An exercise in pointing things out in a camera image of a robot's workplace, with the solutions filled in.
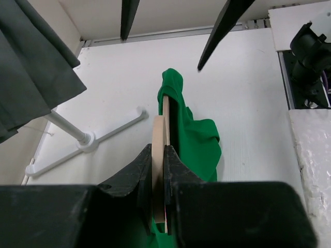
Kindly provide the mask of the green t shirt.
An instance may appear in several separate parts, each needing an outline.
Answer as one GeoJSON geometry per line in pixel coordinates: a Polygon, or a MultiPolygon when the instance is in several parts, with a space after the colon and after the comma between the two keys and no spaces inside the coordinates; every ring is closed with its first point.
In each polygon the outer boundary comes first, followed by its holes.
{"type": "Polygon", "coordinates": [[[184,79],[173,68],[162,73],[158,92],[158,114],[163,114],[163,98],[169,97],[170,144],[180,160],[207,182],[217,181],[221,158],[220,136],[211,119],[195,120],[183,97],[184,79]]]}

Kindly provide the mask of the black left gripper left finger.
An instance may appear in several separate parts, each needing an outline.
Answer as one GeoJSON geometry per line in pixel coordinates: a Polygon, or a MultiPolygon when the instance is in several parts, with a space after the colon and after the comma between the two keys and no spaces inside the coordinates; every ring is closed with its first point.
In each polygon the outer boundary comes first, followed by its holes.
{"type": "Polygon", "coordinates": [[[1,187],[1,247],[147,247],[152,147],[98,185],[1,187]]]}

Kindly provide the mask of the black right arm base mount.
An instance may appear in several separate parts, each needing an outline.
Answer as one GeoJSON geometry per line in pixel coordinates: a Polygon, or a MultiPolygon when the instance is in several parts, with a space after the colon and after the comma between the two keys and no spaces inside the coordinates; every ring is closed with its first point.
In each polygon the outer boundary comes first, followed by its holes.
{"type": "Polygon", "coordinates": [[[279,62],[290,110],[330,109],[330,35],[316,34],[304,24],[279,52],[279,62]]]}

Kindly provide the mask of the beige wooden hanger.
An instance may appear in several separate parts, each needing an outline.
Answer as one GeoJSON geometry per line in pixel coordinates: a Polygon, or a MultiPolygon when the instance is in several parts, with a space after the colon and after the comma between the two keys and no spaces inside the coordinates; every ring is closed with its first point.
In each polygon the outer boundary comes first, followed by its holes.
{"type": "Polygon", "coordinates": [[[157,115],[153,122],[152,133],[152,203],[153,217],[156,223],[164,225],[168,232],[166,208],[164,205],[163,155],[164,147],[170,145],[170,100],[163,97],[162,115],[157,115]]]}

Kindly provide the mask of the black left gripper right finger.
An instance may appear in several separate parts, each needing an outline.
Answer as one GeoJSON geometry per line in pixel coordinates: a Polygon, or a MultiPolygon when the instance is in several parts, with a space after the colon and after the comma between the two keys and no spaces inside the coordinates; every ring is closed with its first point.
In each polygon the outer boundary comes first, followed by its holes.
{"type": "Polygon", "coordinates": [[[317,247],[300,196],[279,181],[206,182],[172,146],[163,158],[168,234],[175,247],[317,247]]]}

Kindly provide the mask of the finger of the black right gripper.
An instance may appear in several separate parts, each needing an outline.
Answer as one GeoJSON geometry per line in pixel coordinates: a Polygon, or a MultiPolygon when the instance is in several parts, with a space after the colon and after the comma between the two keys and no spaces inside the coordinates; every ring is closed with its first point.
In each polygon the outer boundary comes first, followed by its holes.
{"type": "Polygon", "coordinates": [[[121,40],[127,40],[129,36],[139,3],[139,0],[122,0],[121,40]]]}
{"type": "Polygon", "coordinates": [[[255,0],[226,1],[202,52],[197,66],[198,71],[203,69],[219,42],[231,31],[240,17],[254,2],[255,0]]]}

